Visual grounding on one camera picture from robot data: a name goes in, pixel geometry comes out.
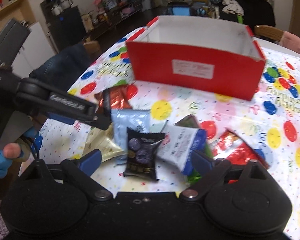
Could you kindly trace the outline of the blue gloved left hand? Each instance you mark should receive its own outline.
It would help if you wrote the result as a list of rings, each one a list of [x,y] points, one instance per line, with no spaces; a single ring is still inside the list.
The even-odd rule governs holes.
[[[33,140],[38,132],[29,116],[19,111],[9,115],[0,113],[0,179],[4,178],[13,162],[25,162],[32,155],[39,157]]]

